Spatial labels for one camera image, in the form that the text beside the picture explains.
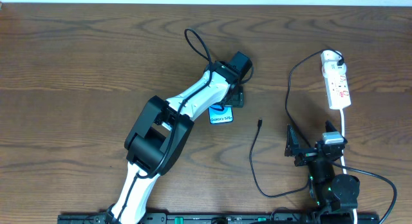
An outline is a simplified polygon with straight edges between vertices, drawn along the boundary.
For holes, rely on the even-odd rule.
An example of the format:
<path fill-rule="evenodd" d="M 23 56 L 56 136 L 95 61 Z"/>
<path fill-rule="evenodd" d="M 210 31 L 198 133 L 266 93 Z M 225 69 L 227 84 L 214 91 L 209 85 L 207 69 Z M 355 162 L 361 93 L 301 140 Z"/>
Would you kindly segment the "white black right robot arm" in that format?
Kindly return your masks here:
<path fill-rule="evenodd" d="M 295 158 L 296 167 L 307 166 L 311 197 L 318 208 L 303 218 L 307 223 L 358 223 L 357 198 L 360 181 L 357 177 L 336 174 L 333 163 L 343 156 L 347 144 L 331 122 L 325 123 L 326 132 L 312 148 L 302 148 L 292 125 L 287 125 L 285 156 Z"/>

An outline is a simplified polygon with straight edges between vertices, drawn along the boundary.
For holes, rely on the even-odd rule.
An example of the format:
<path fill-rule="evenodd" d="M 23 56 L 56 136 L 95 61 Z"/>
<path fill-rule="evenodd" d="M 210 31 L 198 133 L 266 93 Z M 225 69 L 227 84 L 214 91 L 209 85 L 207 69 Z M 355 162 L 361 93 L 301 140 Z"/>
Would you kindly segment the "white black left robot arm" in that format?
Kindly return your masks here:
<path fill-rule="evenodd" d="M 209 107 L 226 104 L 244 83 L 252 63 L 216 61 L 189 89 L 166 100 L 150 98 L 124 142 L 127 176 L 106 223 L 138 223 L 151 191 L 180 157 L 194 121 Z"/>

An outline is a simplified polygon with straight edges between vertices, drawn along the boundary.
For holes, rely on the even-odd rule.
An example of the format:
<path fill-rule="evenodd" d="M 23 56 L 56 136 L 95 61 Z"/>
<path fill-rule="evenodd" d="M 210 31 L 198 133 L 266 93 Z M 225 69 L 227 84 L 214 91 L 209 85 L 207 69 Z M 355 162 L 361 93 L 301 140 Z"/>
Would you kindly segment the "blue Galaxy smartphone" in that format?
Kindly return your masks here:
<path fill-rule="evenodd" d="M 208 111 L 211 124 L 226 124 L 234 120 L 230 106 L 212 105 L 208 108 Z"/>

